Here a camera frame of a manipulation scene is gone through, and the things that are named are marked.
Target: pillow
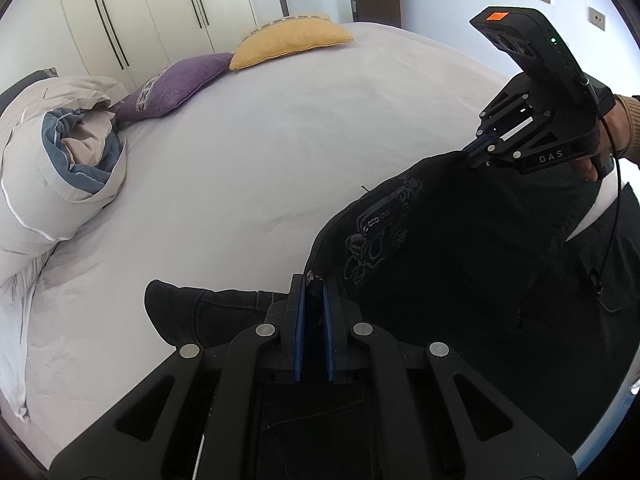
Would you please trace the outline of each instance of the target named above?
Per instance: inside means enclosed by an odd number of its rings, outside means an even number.
[[[118,122],[162,117],[229,68],[233,54],[207,54],[172,64],[124,99]]]
[[[116,197],[127,158],[112,107],[126,95],[107,77],[41,80],[0,117],[0,305],[19,300],[55,245]],[[62,140],[91,113],[104,117],[89,118],[80,133],[104,139],[102,159],[95,167],[72,164]]]
[[[2,112],[4,112],[4,110],[8,107],[9,103],[17,98],[20,92],[27,88],[27,86],[30,86],[35,82],[42,81],[43,79],[48,79],[50,77],[58,77],[58,72],[56,72],[55,68],[36,70],[36,72],[23,77],[22,79],[20,79],[20,81],[2,92],[0,94],[0,115],[2,115]]]
[[[229,68],[240,70],[268,59],[350,41],[353,36],[328,17],[287,16],[257,28],[244,38]]]

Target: wardrobe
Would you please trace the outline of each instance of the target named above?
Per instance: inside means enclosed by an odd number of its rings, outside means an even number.
[[[279,0],[62,0],[88,73],[130,91],[178,60],[234,51],[262,24],[256,5],[282,16]]]

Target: bed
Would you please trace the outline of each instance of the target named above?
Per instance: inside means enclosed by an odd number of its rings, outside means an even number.
[[[468,144],[507,81],[436,41],[346,27],[347,46],[228,74],[121,132],[119,195],[58,244],[35,288],[28,420],[0,402],[44,467],[174,350],[146,316],[147,283],[287,292],[335,213],[363,187]]]

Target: purple pillow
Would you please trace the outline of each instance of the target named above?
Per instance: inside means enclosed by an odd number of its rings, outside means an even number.
[[[162,117],[204,85],[229,69],[233,54],[207,54],[172,64],[126,99],[116,112],[118,122]]]

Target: screw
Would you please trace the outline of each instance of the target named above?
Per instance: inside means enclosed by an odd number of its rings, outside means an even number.
[[[369,323],[356,323],[353,325],[353,331],[357,335],[371,335],[373,327]]]
[[[276,327],[274,327],[271,323],[262,323],[255,327],[255,333],[260,337],[269,337],[276,333]]]
[[[436,357],[445,357],[449,354],[449,347],[444,343],[435,342],[429,345],[429,352]]]
[[[191,359],[196,357],[200,353],[200,347],[198,345],[194,345],[193,343],[189,343],[180,348],[180,357],[184,357],[185,359]]]

